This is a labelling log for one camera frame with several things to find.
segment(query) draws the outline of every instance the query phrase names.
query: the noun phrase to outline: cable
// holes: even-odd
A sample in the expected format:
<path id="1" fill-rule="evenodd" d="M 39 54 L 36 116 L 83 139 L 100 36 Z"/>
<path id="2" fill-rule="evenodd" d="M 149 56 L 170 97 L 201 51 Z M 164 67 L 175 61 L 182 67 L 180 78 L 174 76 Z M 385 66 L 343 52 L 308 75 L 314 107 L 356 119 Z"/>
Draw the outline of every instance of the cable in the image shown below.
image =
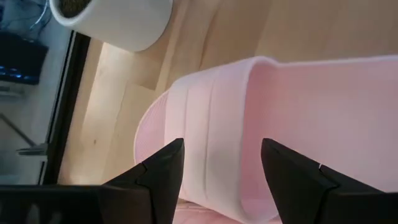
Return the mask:
<path id="1" fill-rule="evenodd" d="M 31 25 L 31 27 L 29 28 L 29 30 L 32 30 L 37 24 L 39 24 L 39 22 L 43 19 L 45 12 L 47 11 L 47 8 L 49 7 L 49 0 L 45 1 L 45 5 L 44 5 L 44 9 L 42 14 L 40 15 L 40 17 L 37 19 L 37 21 Z"/>
<path id="2" fill-rule="evenodd" d="M 45 24 L 42 25 L 42 27 L 41 27 L 40 30 L 38 31 L 38 33 L 37 33 L 37 39 L 40 38 L 40 35 L 42 34 L 44 28 L 50 23 L 51 19 L 52 19 L 52 15 L 50 14 L 49 19 L 47 19 L 47 21 L 45 22 Z"/>
<path id="3" fill-rule="evenodd" d="M 36 18 L 36 17 L 38 17 L 38 16 L 40 16 L 40 15 L 36 15 L 36 16 L 30 16 L 30 17 L 26 17 L 26 18 L 20 18 L 20 19 L 11 19 L 10 21 L 2 21 L 2 22 L 0 22 L 0 30 L 2 30 L 2 29 L 7 29 L 13 22 L 17 22 L 17 21 L 24 21 L 24 20 L 28 20 L 28 19 L 33 19 L 33 18 Z"/>

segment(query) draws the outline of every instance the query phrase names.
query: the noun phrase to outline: pink slipper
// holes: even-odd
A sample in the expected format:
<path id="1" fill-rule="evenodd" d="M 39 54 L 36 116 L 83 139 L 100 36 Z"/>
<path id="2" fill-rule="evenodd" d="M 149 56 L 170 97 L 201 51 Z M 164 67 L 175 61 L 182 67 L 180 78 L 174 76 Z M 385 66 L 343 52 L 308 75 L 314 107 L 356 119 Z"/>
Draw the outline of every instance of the pink slipper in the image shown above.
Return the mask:
<path id="1" fill-rule="evenodd" d="M 177 80 L 141 120 L 135 160 L 184 138 L 180 198 L 243 223 L 277 216 L 262 171 L 263 138 L 396 191 L 396 96 L 398 57 L 249 58 Z"/>

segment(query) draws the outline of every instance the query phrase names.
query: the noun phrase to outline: light wood floor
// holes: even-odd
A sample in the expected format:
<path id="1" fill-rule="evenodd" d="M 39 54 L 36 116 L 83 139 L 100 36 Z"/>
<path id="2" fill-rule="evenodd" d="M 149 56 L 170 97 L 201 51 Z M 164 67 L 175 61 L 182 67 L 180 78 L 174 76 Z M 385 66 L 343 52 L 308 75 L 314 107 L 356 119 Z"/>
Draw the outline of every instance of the light wood floor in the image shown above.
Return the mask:
<path id="1" fill-rule="evenodd" d="M 60 173 L 100 184 L 132 167 L 141 116 L 178 77 L 254 55 L 281 62 L 398 53 L 397 0 L 174 0 L 151 48 L 92 41 Z"/>

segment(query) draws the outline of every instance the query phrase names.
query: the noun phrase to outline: floor plank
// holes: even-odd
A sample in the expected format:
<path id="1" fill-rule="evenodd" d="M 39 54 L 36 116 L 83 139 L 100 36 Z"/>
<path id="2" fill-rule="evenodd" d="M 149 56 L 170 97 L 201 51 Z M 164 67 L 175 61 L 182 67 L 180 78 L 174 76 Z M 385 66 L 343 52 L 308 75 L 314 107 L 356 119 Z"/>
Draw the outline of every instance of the floor plank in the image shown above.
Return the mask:
<path id="1" fill-rule="evenodd" d="M 83 75 L 60 183 L 102 183 L 133 166 L 141 116 L 188 73 L 255 55 L 291 62 L 398 53 L 397 8 L 396 0 L 175 0 L 149 49 L 90 49 L 101 57 Z"/>

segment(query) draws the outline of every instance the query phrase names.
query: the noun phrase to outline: plant pot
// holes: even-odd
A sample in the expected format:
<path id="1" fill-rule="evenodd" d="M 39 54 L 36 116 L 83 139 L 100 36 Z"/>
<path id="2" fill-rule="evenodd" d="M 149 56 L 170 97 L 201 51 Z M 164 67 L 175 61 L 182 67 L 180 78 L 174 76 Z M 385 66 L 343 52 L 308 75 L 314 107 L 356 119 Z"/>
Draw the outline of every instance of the plant pot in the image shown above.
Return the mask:
<path id="1" fill-rule="evenodd" d="M 172 0 L 91 0 L 77 16 L 67 18 L 60 0 L 50 0 L 54 18 L 63 26 L 128 51 L 151 46 L 163 33 Z"/>

